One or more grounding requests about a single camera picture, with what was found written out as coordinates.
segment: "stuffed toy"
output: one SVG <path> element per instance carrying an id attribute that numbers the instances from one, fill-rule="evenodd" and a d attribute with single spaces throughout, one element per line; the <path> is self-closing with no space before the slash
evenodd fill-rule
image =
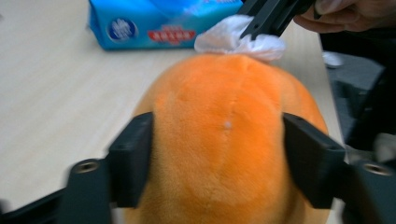
<path id="1" fill-rule="evenodd" d="M 134 116 L 154 114 L 148 182 L 126 223 L 325 223 L 287 165 L 283 113 L 327 132 L 291 74 L 242 54 L 198 54 L 163 72 Z"/>

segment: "blue tissue box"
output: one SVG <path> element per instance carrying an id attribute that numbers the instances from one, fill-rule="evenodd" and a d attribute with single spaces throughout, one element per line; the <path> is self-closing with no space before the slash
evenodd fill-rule
<path id="1" fill-rule="evenodd" d="M 90 0 L 89 25 L 103 49 L 193 48 L 240 0 Z"/>

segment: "table surface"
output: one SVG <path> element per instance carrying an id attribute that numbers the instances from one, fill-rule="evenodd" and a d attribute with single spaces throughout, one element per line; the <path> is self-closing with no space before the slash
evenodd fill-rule
<path id="1" fill-rule="evenodd" d="M 71 165 L 103 158 L 150 83 L 193 49 L 102 50 L 88 1 L 0 0 L 0 199 L 8 209 L 65 184 Z M 318 35 L 291 23 L 276 65 L 314 95 L 342 142 Z"/>

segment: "black bracket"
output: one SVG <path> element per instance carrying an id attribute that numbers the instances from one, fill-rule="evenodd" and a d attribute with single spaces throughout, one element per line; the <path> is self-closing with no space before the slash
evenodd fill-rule
<path id="1" fill-rule="evenodd" d="M 305 13 L 315 0 L 247 0 L 237 14 L 254 17 L 247 29 L 242 33 L 251 35 L 281 36 L 295 15 Z"/>
<path id="2" fill-rule="evenodd" d="M 306 120 L 291 114 L 283 120 L 291 176 L 313 207 L 331 208 L 339 198 L 344 223 L 394 223 L 396 160 L 347 164 L 346 150 Z"/>
<path id="3" fill-rule="evenodd" d="M 78 162 L 64 189 L 36 202 L 5 214 L 0 207 L 0 224 L 107 224 L 112 208 L 137 207 L 149 174 L 152 126 L 152 113 L 133 118 L 105 159 Z"/>

